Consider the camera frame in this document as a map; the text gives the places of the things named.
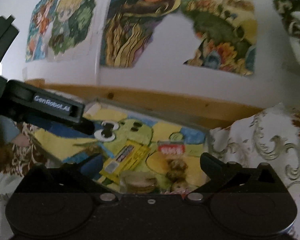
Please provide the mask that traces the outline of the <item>person's left hand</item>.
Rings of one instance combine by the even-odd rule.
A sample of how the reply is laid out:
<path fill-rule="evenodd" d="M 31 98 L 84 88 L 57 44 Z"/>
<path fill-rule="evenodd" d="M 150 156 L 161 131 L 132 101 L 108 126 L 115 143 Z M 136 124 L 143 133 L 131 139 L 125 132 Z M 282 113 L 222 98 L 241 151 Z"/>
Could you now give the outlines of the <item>person's left hand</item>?
<path fill-rule="evenodd" d="M 28 147 L 30 140 L 21 133 L 11 119 L 0 115 L 0 147 L 8 143 L 19 147 Z"/>

